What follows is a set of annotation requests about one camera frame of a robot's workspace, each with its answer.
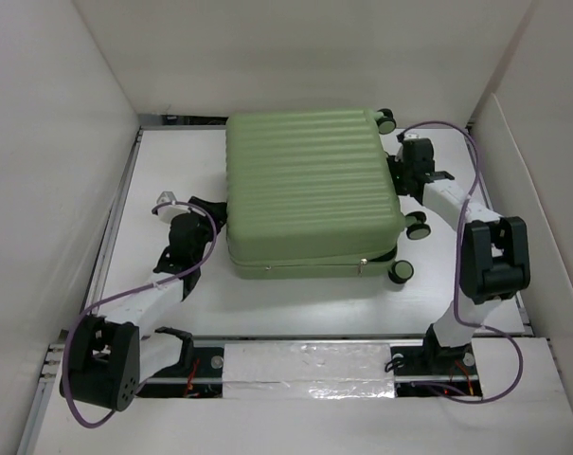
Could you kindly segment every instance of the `screw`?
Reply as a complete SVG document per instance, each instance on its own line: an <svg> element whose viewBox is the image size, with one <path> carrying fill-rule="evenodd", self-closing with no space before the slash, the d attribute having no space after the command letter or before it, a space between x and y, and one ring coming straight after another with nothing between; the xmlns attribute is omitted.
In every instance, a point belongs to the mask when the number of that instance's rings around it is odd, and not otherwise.
<svg viewBox="0 0 573 455"><path fill-rule="evenodd" d="M472 353L465 353L463 357L463 363L466 367L473 367L475 365L475 357Z"/></svg>
<svg viewBox="0 0 573 455"><path fill-rule="evenodd" d="M220 355L215 355L210 359L210 366L215 370L223 367L223 358Z"/></svg>

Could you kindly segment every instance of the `white wall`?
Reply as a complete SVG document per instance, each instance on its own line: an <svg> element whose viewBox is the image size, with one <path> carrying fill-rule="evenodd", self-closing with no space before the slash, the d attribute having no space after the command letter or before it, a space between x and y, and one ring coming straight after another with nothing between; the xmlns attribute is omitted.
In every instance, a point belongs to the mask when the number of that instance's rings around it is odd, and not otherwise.
<svg viewBox="0 0 573 455"><path fill-rule="evenodd" d="M573 0L539 0L475 131L496 207L529 222L525 303L573 408Z"/></svg>
<svg viewBox="0 0 573 455"><path fill-rule="evenodd" d="M138 113L391 107L465 124L529 0L75 0Z"/></svg>
<svg viewBox="0 0 573 455"><path fill-rule="evenodd" d="M81 305L136 129L69 0L0 0L0 454Z"/></svg>

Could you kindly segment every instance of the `table surface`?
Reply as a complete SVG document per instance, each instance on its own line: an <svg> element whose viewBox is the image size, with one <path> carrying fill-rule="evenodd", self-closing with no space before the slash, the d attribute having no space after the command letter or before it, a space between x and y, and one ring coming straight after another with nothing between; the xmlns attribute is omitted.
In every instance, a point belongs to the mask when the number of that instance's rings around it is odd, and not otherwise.
<svg viewBox="0 0 573 455"><path fill-rule="evenodd" d="M437 167L468 188L473 169L462 137L443 129L418 133L432 139ZM382 139L386 151L397 153L395 135ZM225 200L224 153L224 130L144 132L104 296L148 279L168 244L168 226L151 215L162 191L173 191L181 200L192 195ZM402 208L408 213L421 206L403 198ZM422 336L452 299L455 268L454 232L435 213L425 212L432 234L416 242L403 235L399 241L398 258L410 261L416 270L405 286L387 276L241 280L233 271L222 232L196 289L180 308L166 315L166 322L197 337ZM487 323L512 334L524 332L515 300L500 305Z"/></svg>
<svg viewBox="0 0 573 455"><path fill-rule="evenodd" d="M518 388L481 406L440 398L136 399L89 430L70 415L57 381L33 453L573 455L573 415L547 343L518 342ZM476 338L474 352L485 396L504 390L517 368L509 343ZM91 420L105 412L79 407Z"/></svg>

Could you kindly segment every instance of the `suitcase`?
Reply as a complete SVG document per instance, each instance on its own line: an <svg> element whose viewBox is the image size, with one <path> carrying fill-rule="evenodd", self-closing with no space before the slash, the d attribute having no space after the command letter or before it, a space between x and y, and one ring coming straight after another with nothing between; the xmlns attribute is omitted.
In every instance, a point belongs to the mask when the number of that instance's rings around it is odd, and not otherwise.
<svg viewBox="0 0 573 455"><path fill-rule="evenodd" d="M240 277L389 270L404 216L379 137L382 116L339 109L229 118L227 241Z"/></svg>

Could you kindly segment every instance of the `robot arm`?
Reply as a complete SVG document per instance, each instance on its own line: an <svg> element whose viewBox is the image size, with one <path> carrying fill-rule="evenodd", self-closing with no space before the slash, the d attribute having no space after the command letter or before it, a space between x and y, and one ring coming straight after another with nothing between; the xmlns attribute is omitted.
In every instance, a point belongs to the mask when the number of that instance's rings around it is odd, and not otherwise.
<svg viewBox="0 0 573 455"><path fill-rule="evenodd" d="M414 197L457 230L467 192L450 174L435 171L429 139L407 138L401 142L398 155L387 159L396 193ZM482 324L502 300L529 285L527 230L521 218L502 217L474 201L470 201L464 216L458 315L471 324ZM475 330L457 321L451 302L425 335L423 362L429 370L437 371L444 364L462 359Z"/></svg>
<svg viewBox="0 0 573 455"><path fill-rule="evenodd" d="M173 200L172 193L166 192L158 203ZM208 212L217 233L221 230L227 218L226 203L195 197L189 202ZM166 206L156 214L170 223L169 246L147 283L162 282L193 267L213 240L212 227L202 214L180 206ZM200 276L198 268L179 280L134 294L104 315L86 316L74 334L68 359L73 398L110 410L125 410L150 376L167 367L190 370L191 334L158 327L158 320L189 295Z"/></svg>

